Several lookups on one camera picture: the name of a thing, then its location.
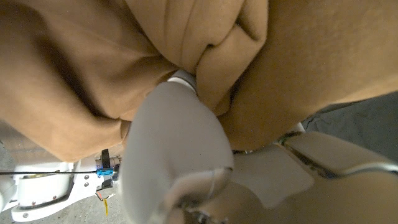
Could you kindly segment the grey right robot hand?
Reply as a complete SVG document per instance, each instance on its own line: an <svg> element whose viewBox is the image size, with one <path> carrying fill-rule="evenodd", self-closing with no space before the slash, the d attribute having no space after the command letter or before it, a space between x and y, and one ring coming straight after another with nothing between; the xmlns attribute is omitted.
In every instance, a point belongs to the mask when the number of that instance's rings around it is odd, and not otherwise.
<svg viewBox="0 0 398 224"><path fill-rule="evenodd" d="M106 157L106 159L109 159L109 165L108 166L104 166L103 165L103 157L102 156L97 157L95 159L96 170L115 169L115 167L120 165L120 163L121 163L121 158L119 156Z"/></svg>

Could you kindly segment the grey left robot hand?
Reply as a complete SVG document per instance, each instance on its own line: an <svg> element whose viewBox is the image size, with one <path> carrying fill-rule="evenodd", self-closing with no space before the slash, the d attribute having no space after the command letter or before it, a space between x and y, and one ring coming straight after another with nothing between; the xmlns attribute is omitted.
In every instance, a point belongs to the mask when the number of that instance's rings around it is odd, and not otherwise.
<svg viewBox="0 0 398 224"><path fill-rule="evenodd" d="M131 124L121 194L128 223L396 223L397 164L300 124L234 153L179 70Z"/></svg>

